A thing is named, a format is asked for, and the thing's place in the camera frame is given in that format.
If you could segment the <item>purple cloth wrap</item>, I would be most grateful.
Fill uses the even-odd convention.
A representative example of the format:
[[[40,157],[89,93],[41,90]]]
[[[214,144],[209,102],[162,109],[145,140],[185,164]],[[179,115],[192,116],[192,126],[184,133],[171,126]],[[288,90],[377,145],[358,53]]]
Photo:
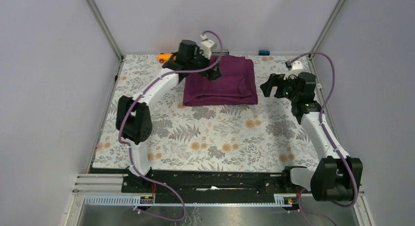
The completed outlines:
[[[238,56],[223,56],[219,65],[222,76],[210,81],[198,73],[190,74],[184,85],[183,105],[256,105],[254,63]]]

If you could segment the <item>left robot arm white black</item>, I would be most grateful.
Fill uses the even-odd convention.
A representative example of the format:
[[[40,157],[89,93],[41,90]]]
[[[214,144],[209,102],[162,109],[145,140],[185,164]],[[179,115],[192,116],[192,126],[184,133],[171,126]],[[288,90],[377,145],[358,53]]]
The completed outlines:
[[[212,51],[221,44],[221,41],[215,42],[206,36],[202,37],[200,44],[182,40],[178,51],[162,62],[162,69],[150,83],[133,96],[120,97],[115,123],[118,141],[128,147],[129,170],[136,175],[133,186],[139,192],[148,191],[152,185],[151,178],[146,175],[151,169],[146,155],[146,141],[153,130],[151,110],[189,74],[200,73],[210,81],[221,77],[221,56],[211,62]]]

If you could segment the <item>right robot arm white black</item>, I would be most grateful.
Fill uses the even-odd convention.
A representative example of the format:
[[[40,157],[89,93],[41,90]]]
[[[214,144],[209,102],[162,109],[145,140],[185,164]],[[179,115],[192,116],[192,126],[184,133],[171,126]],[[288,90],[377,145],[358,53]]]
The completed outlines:
[[[303,166],[285,167],[281,188],[292,193],[302,187],[316,201],[334,202],[343,207],[355,204],[363,164],[359,158],[349,155],[331,131],[322,106],[315,100],[316,76],[308,72],[298,75],[273,73],[260,89],[265,97],[270,97],[273,88],[277,89],[275,98],[291,101],[292,114],[311,140],[319,158],[314,171]]]

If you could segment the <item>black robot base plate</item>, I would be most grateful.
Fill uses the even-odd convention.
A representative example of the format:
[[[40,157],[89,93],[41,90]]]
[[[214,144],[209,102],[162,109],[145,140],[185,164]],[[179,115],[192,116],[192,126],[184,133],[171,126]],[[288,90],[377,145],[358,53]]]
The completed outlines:
[[[123,175],[122,193],[169,194],[182,201],[182,196],[206,194],[265,195],[276,194],[295,198],[301,187],[289,182],[287,171],[260,172],[209,172],[150,170],[144,178],[127,171]]]

